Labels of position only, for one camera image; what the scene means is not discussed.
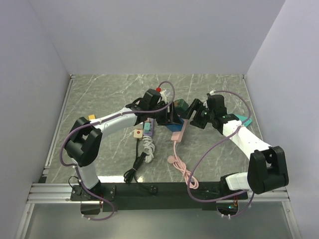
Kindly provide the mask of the dark green cube plug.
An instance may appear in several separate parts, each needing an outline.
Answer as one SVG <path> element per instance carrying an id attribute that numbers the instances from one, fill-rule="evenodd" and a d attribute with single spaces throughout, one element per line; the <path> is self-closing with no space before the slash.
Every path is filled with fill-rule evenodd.
<path id="1" fill-rule="evenodd" d="M 174 101 L 174 109 L 178 115 L 182 115 L 189 107 L 189 104 L 184 99 Z"/>

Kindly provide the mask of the pink power strip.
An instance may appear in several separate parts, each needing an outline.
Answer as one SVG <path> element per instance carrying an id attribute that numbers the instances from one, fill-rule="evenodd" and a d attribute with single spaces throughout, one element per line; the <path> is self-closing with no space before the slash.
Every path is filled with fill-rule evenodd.
<path id="1" fill-rule="evenodd" d="M 185 132 L 186 125 L 187 125 L 187 120 L 184 119 L 181 130 L 175 131 L 172 133 L 171 141 L 176 142 L 176 143 L 180 143 L 182 141 L 182 137 L 183 137 L 183 134 Z"/>

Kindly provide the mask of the teal power strip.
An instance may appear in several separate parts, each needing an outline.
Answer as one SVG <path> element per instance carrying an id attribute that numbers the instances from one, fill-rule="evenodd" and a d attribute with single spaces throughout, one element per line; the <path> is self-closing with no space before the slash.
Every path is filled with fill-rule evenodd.
<path id="1" fill-rule="evenodd" d="M 252 123 L 252 119 L 247 118 L 246 116 L 236 115 L 236 117 L 242 122 L 245 127 L 248 127 Z"/>

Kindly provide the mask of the small yellow plug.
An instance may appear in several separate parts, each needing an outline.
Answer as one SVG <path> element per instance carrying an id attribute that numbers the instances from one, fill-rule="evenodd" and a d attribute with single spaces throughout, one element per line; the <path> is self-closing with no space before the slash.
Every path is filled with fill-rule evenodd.
<path id="1" fill-rule="evenodd" d="M 88 116 L 88 120 L 95 120 L 96 119 L 96 116 L 95 115 L 89 115 Z"/>

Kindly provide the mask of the blue cube adapter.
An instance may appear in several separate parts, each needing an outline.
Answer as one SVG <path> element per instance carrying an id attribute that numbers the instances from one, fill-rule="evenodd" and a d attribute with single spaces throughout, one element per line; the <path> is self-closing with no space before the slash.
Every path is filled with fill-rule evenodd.
<path id="1" fill-rule="evenodd" d="M 179 132 L 182 130 L 184 120 L 180 119 L 181 124 L 167 124 L 165 127 L 169 129 L 171 132 Z"/>

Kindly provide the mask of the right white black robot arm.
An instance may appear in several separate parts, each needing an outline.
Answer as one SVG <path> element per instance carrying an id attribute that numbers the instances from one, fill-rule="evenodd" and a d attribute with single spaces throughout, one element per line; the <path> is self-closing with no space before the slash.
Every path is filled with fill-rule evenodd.
<path id="1" fill-rule="evenodd" d="M 221 135 L 239 147 L 249 160 L 246 172 L 221 177 L 220 196 L 229 199 L 239 190 L 263 194 L 287 186 L 289 176 L 284 150 L 265 143 L 245 127 L 237 116 L 228 113 L 222 93 L 208 93 L 205 102 L 194 99 L 181 115 L 197 128 L 204 129 L 208 123 L 212 124 Z"/>

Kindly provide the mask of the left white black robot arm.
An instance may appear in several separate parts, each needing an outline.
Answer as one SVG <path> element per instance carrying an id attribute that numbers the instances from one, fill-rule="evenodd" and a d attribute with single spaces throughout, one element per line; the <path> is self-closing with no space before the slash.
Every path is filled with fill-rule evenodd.
<path id="1" fill-rule="evenodd" d="M 94 161 L 105 137 L 147 119 L 156 120 L 157 125 L 183 125 L 183 120 L 175 112 L 174 103 L 168 101 L 168 96 L 167 90 L 148 89 L 143 97 L 113 114 L 95 120 L 81 117 L 75 122 L 63 148 L 78 170 L 79 181 L 84 184 L 82 194 L 86 199 L 94 200 L 102 195 Z"/>

